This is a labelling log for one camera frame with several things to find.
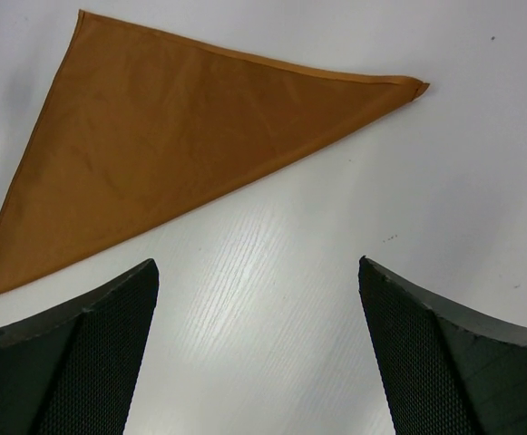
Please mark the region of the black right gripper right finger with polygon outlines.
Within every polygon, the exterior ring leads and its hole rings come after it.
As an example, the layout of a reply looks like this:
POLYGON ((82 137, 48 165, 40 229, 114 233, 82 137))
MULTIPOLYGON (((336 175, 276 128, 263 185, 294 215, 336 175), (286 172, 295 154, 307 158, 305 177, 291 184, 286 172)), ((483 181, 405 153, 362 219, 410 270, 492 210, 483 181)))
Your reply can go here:
POLYGON ((527 327, 362 257, 359 294, 395 432, 527 434, 527 327))

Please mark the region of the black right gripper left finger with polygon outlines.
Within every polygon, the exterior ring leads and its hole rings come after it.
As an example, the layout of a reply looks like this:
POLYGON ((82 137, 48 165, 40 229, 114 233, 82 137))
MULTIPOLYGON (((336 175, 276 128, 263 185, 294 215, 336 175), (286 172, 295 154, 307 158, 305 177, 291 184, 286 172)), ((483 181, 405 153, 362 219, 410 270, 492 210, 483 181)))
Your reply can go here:
POLYGON ((0 434, 121 434, 159 293, 151 258, 0 327, 0 434))

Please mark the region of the brown cloth napkin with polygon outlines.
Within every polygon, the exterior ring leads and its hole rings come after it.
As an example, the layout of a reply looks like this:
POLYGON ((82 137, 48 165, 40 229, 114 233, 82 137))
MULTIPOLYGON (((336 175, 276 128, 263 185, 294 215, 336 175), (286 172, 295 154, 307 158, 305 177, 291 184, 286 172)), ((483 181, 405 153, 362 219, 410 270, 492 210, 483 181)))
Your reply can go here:
POLYGON ((0 210, 0 294, 322 150, 426 88, 81 11, 0 210))

